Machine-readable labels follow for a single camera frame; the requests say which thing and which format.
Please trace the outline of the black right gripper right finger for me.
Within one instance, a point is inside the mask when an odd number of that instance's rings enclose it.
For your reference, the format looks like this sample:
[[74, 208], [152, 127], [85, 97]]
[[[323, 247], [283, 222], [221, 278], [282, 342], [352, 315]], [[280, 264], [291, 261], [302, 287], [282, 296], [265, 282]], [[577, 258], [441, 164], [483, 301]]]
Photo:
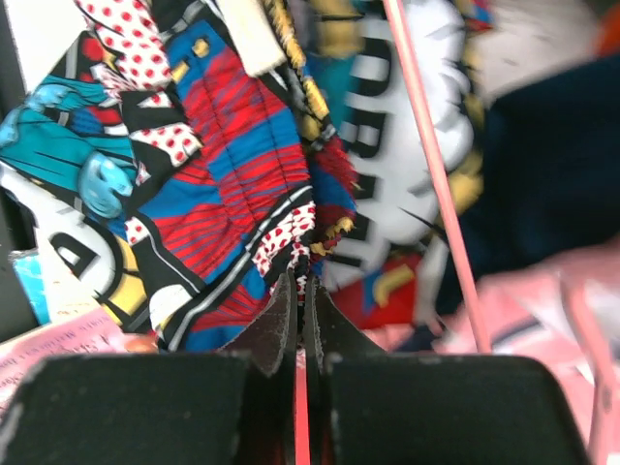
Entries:
[[389, 354], [306, 287], [314, 464], [586, 464], [556, 378], [524, 356]]

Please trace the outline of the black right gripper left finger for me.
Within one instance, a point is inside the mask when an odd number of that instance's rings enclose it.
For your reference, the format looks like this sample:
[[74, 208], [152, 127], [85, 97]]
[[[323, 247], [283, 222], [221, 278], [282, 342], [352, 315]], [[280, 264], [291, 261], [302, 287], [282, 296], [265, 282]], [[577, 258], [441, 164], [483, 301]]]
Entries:
[[5, 464], [291, 464], [295, 280], [211, 354], [57, 356], [1, 423]]

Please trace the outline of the pink wire hanger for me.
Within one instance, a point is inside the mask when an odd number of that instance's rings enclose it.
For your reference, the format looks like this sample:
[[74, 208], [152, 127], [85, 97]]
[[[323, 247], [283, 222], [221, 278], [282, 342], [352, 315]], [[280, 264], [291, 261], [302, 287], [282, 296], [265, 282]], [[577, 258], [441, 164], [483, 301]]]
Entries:
[[[403, 266], [382, 271], [390, 244], [410, 244], [426, 233], [448, 244], [447, 284], [435, 307], [439, 323], [415, 324], [408, 339], [389, 354], [495, 355], [482, 316], [477, 284], [486, 277], [520, 269], [473, 276], [459, 216], [481, 195], [483, 135], [490, 108], [480, 106], [458, 62], [466, 55], [464, 22], [449, 1], [367, 1], [361, 5], [361, 35], [366, 42], [352, 69], [328, 76], [323, 85], [333, 92], [337, 83], [347, 90], [331, 96], [329, 105], [337, 127], [350, 145], [350, 155], [362, 178], [357, 222], [362, 234], [339, 245], [342, 263], [325, 266], [321, 284], [330, 290], [351, 286], [344, 304], [384, 303], [414, 279]], [[577, 339], [593, 362], [595, 393], [590, 439], [584, 439], [586, 464], [606, 463], [610, 436], [605, 425], [613, 420], [616, 381], [611, 356], [596, 334], [598, 325], [579, 302], [581, 292], [564, 290]], [[448, 335], [448, 318], [464, 312], [476, 351], [440, 352], [440, 336]]]

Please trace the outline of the comic print shorts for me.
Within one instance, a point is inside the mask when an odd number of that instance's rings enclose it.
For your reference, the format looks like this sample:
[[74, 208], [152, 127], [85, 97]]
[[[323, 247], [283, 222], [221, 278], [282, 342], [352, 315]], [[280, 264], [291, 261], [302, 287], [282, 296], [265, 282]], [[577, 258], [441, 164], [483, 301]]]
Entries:
[[125, 331], [201, 351], [320, 277], [408, 323], [442, 226], [379, 1], [79, 1], [1, 124], [1, 184]]

